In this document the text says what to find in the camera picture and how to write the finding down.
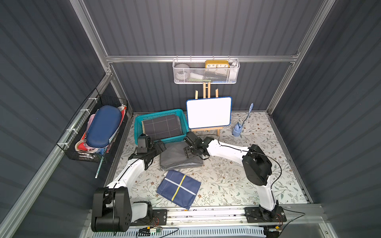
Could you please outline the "teal plastic basket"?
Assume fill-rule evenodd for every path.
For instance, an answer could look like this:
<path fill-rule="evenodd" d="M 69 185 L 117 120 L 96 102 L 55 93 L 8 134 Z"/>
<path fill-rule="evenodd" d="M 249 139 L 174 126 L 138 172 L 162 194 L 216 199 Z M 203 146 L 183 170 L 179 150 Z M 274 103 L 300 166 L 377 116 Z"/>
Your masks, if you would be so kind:
<path fill-rule="evenodd" d="M 168 110 L 168 111 L 162 111 L 162 112 L 157 112 L 157 113 L 151 113 L 151 114 L 146 114 L 146 115 L 141 115 L 138 116 L 135 120 L 135 142 L 138 141 L 138 137 L 143 133 L 143 128 L 142 128 L 142 122 L 145 120 L 150 120 L 162 116 L 168 116 L 168 115 L 176 115 L 180 118 L 181 121 L 181 126 L 182 126 L 182 132 L 183 134 L 180 136 L 175 136 L 167 139 L 162 139 L 161 141 L 164 143 L 173 143 L 173 142 L 181 142 L 185 138 L 186 134 L 189 132 L 189 126 L 188 122 L 186 119 L 186 116 L 184 112 L 181 109 L 174 109 L 174 110 Z"/>

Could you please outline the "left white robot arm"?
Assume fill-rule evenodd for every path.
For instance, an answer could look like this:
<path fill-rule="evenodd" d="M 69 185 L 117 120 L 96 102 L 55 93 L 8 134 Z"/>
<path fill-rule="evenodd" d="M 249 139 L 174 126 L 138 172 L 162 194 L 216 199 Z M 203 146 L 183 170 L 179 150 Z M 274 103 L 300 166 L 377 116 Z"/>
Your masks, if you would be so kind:
<path fill-rule="evenodd" d="M 153 221 L 152 204 L 148 201 L 131 202 L 129 190 L 137 178 L 146 171 L 156 156 L 166 150 L 161 140 L 152 142 L 141 134 L 138 147 L 123 171 L 93 195 L 91 230 L 93 232 L 126 232 L 136 221 Z"/>

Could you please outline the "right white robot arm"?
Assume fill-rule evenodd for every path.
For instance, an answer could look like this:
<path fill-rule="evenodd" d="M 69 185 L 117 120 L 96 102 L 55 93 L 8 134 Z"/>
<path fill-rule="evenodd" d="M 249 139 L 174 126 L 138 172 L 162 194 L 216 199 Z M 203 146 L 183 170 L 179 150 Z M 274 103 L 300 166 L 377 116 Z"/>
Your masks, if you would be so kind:
<path fill-rule="evenodd" d="M 272 186 L 277 178 L 272 173 L 270 158 L 259 146 L 230 145 L 208 136 L 202 139 L 193 132 L 186 134 L 184 142 L 188 145 L 184 148 L 188 158 L 199 157 L 205 160 L 210 156 L 216 156 L 241 164 L 247 179 L 256 186 L 262 218 L 269 221 L 276 216 L 279 203 L 275 200 Z"/>

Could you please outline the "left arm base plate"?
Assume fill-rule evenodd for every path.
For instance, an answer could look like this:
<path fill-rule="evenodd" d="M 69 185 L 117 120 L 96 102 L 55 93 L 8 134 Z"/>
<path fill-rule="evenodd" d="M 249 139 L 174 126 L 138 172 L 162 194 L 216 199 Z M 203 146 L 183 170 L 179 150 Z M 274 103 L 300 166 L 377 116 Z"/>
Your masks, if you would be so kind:
<path fill-rule="evenodd" d="M 154 209 L 142 219 L 138 219 L 131 224 L 131 226 L 165 226 L 167 225 L 168 210 L 167 209 Z"/>

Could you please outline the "dark grey checked pillowcase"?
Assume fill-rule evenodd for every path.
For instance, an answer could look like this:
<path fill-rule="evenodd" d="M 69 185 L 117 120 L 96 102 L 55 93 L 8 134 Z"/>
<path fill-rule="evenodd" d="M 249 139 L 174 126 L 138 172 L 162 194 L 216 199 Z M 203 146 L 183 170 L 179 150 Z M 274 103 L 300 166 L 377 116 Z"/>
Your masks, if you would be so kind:
<path fill-rule="evenodd" d="M 152 141 L 183 134 L 180 118 L 176 115 L 162 116 L 142 122 L 143 133 Z"/>

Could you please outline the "plain grey pillowcase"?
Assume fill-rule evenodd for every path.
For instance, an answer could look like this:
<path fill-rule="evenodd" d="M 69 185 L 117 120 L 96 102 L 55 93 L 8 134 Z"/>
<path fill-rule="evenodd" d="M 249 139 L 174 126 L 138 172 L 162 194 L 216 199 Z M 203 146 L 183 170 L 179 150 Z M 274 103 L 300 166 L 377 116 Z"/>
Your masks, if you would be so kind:
<path fill-rule="evenodd" d="M 165 144 L 166 150 L 160 154 L 160 168 L 164 171 L 179 170 L 201 167 L 203 160 L 198 157 L 188 158 L 184 148 L 185 142 L 174 142 Z"/>

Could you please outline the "navy yellow-stripe pillowcase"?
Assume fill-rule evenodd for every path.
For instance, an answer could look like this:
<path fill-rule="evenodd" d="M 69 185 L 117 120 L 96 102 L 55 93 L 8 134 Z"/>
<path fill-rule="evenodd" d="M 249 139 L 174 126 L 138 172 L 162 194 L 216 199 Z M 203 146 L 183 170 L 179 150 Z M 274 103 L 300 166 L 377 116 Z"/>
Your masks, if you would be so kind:
<path fill-rule="evenodd" d="M 181 172 L 170 170 L 157 188 L 157 193 L 174 203 L 175 205 L 189 210 L 201 182 Z"/>

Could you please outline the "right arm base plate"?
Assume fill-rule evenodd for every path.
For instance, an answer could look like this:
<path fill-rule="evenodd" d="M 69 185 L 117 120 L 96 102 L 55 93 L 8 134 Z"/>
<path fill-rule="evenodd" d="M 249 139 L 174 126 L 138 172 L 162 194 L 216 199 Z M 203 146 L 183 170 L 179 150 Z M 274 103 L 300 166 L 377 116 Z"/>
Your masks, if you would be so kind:
<path fill-rule="evenodd" d="M 276 205 L 272 211 L 268 211 L 261 206 L 245 207 L 245 217 L 248 223 L 271 223 L 283 224 L 287 221 L 283 208 Z"/>

